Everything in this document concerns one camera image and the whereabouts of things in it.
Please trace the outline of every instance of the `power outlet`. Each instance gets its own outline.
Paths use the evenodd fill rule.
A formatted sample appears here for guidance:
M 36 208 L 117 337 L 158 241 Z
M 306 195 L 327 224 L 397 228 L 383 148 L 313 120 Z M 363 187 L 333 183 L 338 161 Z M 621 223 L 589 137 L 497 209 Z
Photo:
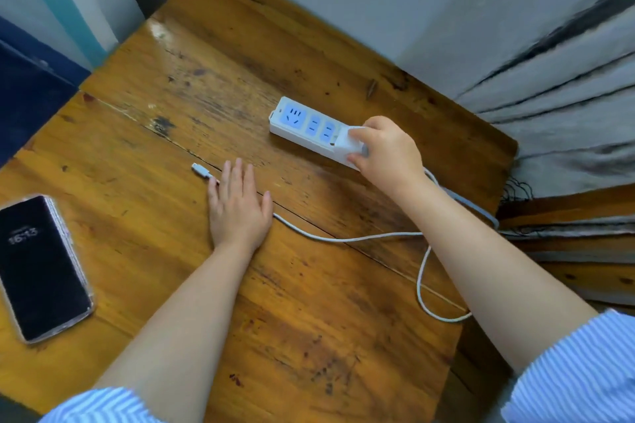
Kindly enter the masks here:
M 273 134 L 357 169 L 346 160 L 346 154 L 364 153 L 364 147 L 348 138 L 350 128 L 288 97 L 281 98 L 269 115 L 269 130 Z

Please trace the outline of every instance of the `sleeve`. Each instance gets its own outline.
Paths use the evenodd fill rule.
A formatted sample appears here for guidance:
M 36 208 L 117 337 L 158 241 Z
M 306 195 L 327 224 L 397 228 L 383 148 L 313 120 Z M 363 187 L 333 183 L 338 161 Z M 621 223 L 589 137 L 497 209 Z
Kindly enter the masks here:
M 635 422 L 635 318 L 610 309 L 546 350 L 501 414 L 507 423 Z
M 92 389 L 44 415 L 39 423 L 162 423 L 127 388 Z

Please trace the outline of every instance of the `wooden table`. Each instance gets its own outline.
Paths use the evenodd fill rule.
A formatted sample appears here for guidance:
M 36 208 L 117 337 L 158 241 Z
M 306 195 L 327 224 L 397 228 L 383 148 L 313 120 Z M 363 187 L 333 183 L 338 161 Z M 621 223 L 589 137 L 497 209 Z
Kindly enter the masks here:
M 44 412 L 86 390 L 211 251 L 205 183 L 242 156 L 319 235 L 413 225 L 355 171 L 269 134 L 282 95 L 345 123 L 385 114 L 440 182 L 494 211 L 514 141 L 286 0 L 169 0 L 0 171 L 0 204 L 52 195 L 97 293 L 35 347 L 0 309 L 0 393 Z M 278 222 L 242 284 L 208 421 L 430 421 L 460 335 L 417 305 L 423 240 L 312 242 Z M 464 303 L 437 260 L 423 298 Z

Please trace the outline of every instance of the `white cable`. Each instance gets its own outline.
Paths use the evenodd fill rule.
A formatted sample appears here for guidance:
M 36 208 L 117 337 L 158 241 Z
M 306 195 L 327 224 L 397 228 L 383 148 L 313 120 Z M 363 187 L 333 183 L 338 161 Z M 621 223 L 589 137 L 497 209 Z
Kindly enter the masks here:
M 205 177 L 205 178 L 211 177 L 210 171 L 208 171 L 205 167 L 203 167 L 200 164 L 192 164 L 192 170 L 196 174 L 200 175 L 201 177 Z M 480 214 L 488 218 L 490 221 L 492 221 L 496 228 L 498 227 L 498 221 L 496 218 L 494 218 L 494 216 L 492 216 L 487 211 L 485 211 L 484 209 L 474 204 L 472 201 L 465 199 L 463 196 L 460 196 L 456 194 L 455 192 L 450 191 L 449 189 L 446 189 L 445 187 L 441 186 L 439 184 L 439 181 L 437 181 L 437 178 L 434 177 L 434 174 L 428 171 L 426 168 L 424 168 L 424 172 L 433 181 L 434 184 L 439 186 L 441 189 L 444 189 L 450 195 L 450 197 L 452 197 L 453 199 L 461 203 L 464 203 L 467 206 L 470 206 L 472 209 L 474 209 L 475 211 L 479 212 Z M 347 238 L 347 239 L 325 238 L 323 236 L 312 235 L 306 232 L 305 230 L 300 229 L 296 225 L 287 221 L 287 219 L 280 216 L 280 214 L 276 214 L 275 212 L 274 212 L 274 218 L 278 219 L 286 227 L 289 227 L 290 229 L 296 231 L 297 233 L 303 236 L 308 237 L 309 239 L 313 239 L 315 241 L 322 241 L 325 243 L 355 243 L 358 241 L 366 241 L 370 239 L 379 239 L 379 238 L 390 238 L 394 236 L 423 236 L 423 233 L 383 233 L 380 235 L 361 236 L 359 238 Z M 435 320 L 439 320 L 444 323 L 458 323 L 461 321 L 465 321 L 467 318 L 472 316 L 472 313 L 467 313 L 466 315 L 459 316 L 458 318 L 444 318 L 442 316 L 435 315 L 430 309 L 428 309 L 428 307 L 424 304 L 424 300 L 421 298 L 421 278 L 424 275 L 425 263 L 428 261 L 428 257 L 430 256 L 432 249 L 433 247 L 430 244 L 428 244 L 428 247 L 424 253 L 424 259 L 421 260 L 421 266 L 419 267 L 419 274 L 417 275 L 417 299 L 419 301 L 419 305 L 421 305 L 421 308 L 423 308 L 423 310 L 428 315 L 432 316 Z

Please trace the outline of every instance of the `forearm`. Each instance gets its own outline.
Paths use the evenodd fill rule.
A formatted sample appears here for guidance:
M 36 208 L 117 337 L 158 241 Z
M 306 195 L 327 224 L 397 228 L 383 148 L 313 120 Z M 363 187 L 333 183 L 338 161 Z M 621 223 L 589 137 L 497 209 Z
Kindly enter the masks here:
M 202 421 L 251 253 L 220 246 L 150 318 L 95 387 L 123 386 L 165 421 Z
M 426 177 L 396 196 L 515 371 L 597 312 Z

